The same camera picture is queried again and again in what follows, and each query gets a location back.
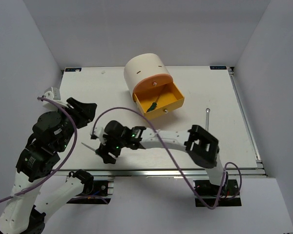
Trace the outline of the large green-handled screwdriver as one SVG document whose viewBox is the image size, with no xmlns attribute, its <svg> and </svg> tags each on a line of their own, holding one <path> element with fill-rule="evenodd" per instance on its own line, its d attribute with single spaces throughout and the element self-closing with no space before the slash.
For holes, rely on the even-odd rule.
<svg viewBox="0 0 293 234">
<path fill-rule="evenodd" d="M 91 146 L 85 144 L 84 142 L 81 142 L 81 144 L 82 144 L 83 146 L 85 146 L 86 148 L 92 150 L 95 154 L 98 155 L 98 153 L 97 153 L 97 149 L 92 148 Z"/>
</svg>

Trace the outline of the long green screwdriver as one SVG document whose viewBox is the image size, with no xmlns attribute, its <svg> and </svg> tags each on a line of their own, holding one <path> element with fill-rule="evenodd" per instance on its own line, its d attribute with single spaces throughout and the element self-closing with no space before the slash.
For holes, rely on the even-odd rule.
<svg viewBox="0 0 293 234">
<path fill-rule="evenodd" d="M 161 95 L 162 95 L 162 93 L 164 92 L 164 88 L 162 89 L 162 91 L 159 93 L 159 95 L 158 95 L 158 97 L 156 98 L 156 100 L 154 101 L 154 102 L 152 102 L 152 104 L 151 104 L 151 106 L 147 109 L 147 113 L 148 112 L 151 112 L 151 111 L 153 111 L 153 110 L 155 110 L 156 109 L 156 107 L 157 107 L 157 102 L 158 102 L 158 100 L 160 99 L 160 97 L 161 97 Z"/>
</svg>

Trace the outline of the yellow drawer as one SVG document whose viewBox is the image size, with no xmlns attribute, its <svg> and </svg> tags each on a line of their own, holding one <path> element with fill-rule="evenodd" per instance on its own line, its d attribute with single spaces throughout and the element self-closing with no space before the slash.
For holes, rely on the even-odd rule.
<svg viewBox="0 0 293 234">
<path fill-rule="evenodd" d="M 163 88 L 165 90 L 157 102 L 156 109 L 147 113 L 147 109 L 151 106 L 152 102 L 156 100 Z M 148 120 L 151 120 L 182 107 L 185 97 L 176 84 L 172 82 L 146 91 L 134 93 L 133 100 L 142 115 Z"/>
</svg>

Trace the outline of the orange drawer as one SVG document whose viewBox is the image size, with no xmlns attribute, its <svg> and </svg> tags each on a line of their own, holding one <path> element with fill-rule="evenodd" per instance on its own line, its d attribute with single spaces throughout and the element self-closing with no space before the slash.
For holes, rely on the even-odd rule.
<svg viewBox="0 0 293 234">
<path fill-rule="evenodd" d="M 152 89 L 154 87 L 166 85 L 173 82 L 173 78 L 169 74 L 156 74 L 150 77 L 147 77 L 140 82 L 133 89 L 133 93 L 138 93 Z"/>
</svg>

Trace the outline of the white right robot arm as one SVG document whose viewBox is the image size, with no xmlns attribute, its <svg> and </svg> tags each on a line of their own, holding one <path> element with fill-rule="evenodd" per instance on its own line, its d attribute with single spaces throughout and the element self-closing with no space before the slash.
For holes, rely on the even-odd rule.
<svg viewBox="0 0 293 234">
<path fill-rule="evenodd" d="M 143 126 L 130 129 L 112 120 L 104 128 L 94 127 L 91 139 L 100 141 L 95 152 L 105 164 L 115 164 L 123 148 L 168 148 L 187 153 L 196 165 L 204 168 L 214 193 L 223 194 L 229 187 L 219 158 L 219 141 L 199 125 L 192 125 L 187 131 L 154 131 Z"/>
</svg>

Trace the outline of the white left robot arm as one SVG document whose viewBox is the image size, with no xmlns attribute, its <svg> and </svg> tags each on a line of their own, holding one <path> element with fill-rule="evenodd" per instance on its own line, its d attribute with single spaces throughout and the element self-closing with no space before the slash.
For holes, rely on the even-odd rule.
<svg viewBox="0 0 293 234">
<path fill-rule="evenodd" d="M 79 169 L 42 205 L 35 205 L 42 185 L 55 173 L 69 141 L 77 143 L 77 130 L 93 121 L 96 103 L 82 103 L 74 98 L 66 104 L 52 100 L 55 111 L 42 114 L 33 125 L 33 133 L 16 165 L 11 195 L 0 216 L 0 234 L 40 234 L 47 219 L 73 197 L 93 190 L 93 176 Z"/>
</svg>

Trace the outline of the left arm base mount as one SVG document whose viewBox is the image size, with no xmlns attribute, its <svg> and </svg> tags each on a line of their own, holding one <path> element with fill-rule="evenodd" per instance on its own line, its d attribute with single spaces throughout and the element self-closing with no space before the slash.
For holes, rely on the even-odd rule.
<svg viewBox="0 0 293 234">
<path fill-rule="evenodd" d="M 114 181 L 94 179 L 90 187 L 70 199 L 67 204 L 107 205 L 111 201 L 113 189 Z"/>
</svg>

